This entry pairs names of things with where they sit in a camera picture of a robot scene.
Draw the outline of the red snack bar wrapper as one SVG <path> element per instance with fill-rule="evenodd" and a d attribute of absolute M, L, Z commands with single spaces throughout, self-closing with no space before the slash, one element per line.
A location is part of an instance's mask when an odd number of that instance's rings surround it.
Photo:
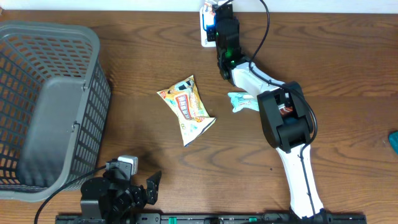
<path fill-rule="evenodd" d="M 279 111 L 281 116 L 287 116 L 294 111 L 294 108 L 292 106 L 279 105 Z"/>

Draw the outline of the teal wet wipes pack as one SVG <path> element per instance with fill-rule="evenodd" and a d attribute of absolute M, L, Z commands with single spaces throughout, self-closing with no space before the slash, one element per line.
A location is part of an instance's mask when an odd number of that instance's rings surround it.
<path fill-rule="evenodd" d="M 229 92 L 228 96 L 233 107 L 233 112 L 237 113 L 245 108 L 259 111 L 257 100 L 246 92 Z"/>

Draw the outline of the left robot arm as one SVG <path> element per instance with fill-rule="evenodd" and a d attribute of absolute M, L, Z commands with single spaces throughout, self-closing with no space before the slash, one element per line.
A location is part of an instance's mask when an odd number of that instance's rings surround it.
<path fill-rule="evenodd" d="M 147 180 L 147 187 L 133 185 L 138 158 L 120 156 L 108 161 L 101 177 L 87 180 L 81 186 L 80 223 L 136 223 L 132 209 L 143 209 L 157 202 L 162 172 Z"/>

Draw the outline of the teal mouthwash bottle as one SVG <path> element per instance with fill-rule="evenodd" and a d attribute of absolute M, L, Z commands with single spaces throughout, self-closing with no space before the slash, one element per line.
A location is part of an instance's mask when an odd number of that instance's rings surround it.
<path fill-rule="evenodd" d="M 389 133 L 388 135 L 389 144 L 396 154 L 398 154 L 398 131 Z"/>

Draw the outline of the yellow snack bag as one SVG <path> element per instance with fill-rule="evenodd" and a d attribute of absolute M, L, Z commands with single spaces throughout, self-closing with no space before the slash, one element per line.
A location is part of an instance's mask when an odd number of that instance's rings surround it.
<path fill-rule="evenodd" d="M 160 90 L 157 94 L 177 116 L 183 145 L 187 147 L 216 121 L 211 117 L 199 96 L 194 76 Z"/>

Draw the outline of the orange Kleenex tissue pack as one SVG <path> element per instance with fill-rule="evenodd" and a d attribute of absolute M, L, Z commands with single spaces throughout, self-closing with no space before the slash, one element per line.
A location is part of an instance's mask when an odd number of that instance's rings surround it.
<path fill-rule="evenodd" d="M 205 29 L 211 27 L 215 24 L 215 12 L 213 10 L 213 6 L 205 6 L 203 5 L 201 13 L 203 19 L 203 25 Z"/>

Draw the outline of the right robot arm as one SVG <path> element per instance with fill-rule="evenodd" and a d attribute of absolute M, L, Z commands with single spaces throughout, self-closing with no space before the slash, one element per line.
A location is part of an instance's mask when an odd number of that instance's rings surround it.
<path fill-rule="evenodd" d="M 214 24 L 208 36 L 215 41 L 220 74 L 256 98 L 264 136 L 282 159 L 290 209 L 300 220 L 314 220 L 323 211 L 310 162 L 310 145 L 318 131 L 315 113 L 297 82 L 273 79 L 257 68 L 254 57 L 243 54 L 231 1 L 211 8 Z"/>

